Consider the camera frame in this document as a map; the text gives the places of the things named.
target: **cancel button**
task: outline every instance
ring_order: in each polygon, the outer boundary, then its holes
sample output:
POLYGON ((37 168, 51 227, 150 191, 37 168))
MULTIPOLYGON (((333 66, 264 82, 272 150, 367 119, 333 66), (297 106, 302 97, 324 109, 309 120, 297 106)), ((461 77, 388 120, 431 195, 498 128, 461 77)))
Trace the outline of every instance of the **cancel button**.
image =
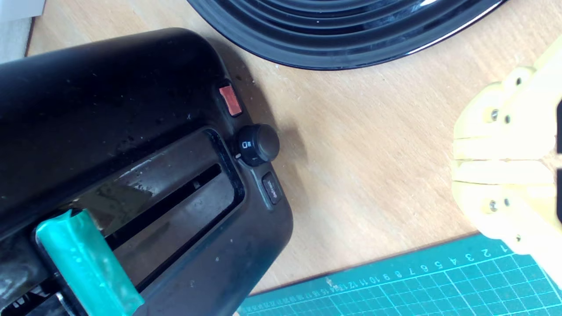
POLYGON ((269 199, 271 203, 277 204, 279 200, 281 200, 281 188, 277 179, 273 175, 273 173, 268 172, 261 180, 261 183, 264 185, 265 192, 268 193, 269 199))

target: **wooden surface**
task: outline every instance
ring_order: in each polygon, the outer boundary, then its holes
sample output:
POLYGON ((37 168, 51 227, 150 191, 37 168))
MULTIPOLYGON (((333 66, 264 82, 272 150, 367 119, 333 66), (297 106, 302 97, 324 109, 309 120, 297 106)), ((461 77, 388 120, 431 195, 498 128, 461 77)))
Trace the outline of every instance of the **wooden surface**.
POLYGON ((234 47, 185 0, 48 0, 29 54, 170 26, 212 40, 254 121, 281 138, 294 231, 261 291, 474 232, 451 194, 453 125, 486 84, 533 64, 560 16, 560 0, 511 0, 412 56, 314 72, 234 47))

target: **green cutting mat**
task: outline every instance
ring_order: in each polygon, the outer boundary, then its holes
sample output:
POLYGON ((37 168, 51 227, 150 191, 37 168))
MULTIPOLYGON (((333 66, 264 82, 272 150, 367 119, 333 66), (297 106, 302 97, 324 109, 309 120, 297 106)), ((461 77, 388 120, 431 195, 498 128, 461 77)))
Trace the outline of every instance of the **green cutting mat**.
POLYGON ((561 316, 562 291, 528 255, 483 235, 248 297, 242 316, 561 316))

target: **white object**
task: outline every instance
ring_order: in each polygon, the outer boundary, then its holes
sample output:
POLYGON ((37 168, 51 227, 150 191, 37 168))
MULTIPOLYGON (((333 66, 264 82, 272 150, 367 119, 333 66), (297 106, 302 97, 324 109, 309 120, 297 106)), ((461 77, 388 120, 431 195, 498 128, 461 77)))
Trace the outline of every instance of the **white object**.
POLYGON ((0 22, 41 15, 44 6, 45 0, 0 0, 0 22))

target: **black plate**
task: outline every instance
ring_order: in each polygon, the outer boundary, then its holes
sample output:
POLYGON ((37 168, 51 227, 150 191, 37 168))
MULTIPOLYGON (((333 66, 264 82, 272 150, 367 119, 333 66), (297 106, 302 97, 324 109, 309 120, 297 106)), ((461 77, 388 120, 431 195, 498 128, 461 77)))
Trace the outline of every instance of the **black plate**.
POLYGON ((507 0, 188 0, 217 31, 304 69, 366 67, 427 48, 507 0))

